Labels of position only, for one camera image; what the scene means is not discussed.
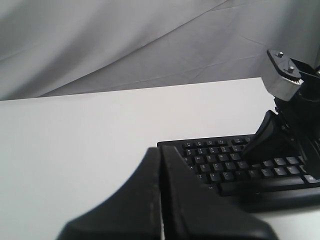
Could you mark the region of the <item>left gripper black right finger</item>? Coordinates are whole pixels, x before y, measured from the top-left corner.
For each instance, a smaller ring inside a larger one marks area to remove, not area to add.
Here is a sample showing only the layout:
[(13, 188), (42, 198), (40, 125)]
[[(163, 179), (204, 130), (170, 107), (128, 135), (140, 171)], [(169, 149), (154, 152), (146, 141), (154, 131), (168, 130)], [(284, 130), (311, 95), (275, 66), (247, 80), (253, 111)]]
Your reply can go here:
[(161, 204), (167, 240), (276, 240), (272, 227), (201, 184), (177, 149), (161, 146)]

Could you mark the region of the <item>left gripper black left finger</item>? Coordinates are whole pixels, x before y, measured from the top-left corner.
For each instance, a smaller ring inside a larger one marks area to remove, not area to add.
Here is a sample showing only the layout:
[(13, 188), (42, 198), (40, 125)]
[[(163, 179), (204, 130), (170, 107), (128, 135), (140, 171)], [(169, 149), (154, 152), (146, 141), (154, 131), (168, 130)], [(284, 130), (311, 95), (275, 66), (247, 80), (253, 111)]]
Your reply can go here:
[(107, 200), (69, 221), (63, 240), (160, 240), (161, 152), (149, 148), (131, 177)]

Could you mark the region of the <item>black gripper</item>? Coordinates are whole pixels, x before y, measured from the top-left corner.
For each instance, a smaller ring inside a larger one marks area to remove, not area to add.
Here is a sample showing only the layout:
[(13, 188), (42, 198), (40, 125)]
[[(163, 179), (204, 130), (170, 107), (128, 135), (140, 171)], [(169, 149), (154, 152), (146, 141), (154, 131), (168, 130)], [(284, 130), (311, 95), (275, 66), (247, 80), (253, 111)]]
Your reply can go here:
[(268, 110), (241, 152), (249, 165), (302, 156), (308, 173), (320, 171), (320, 87), (302, 86), (289, 101), (274, 99), (278, 114)]

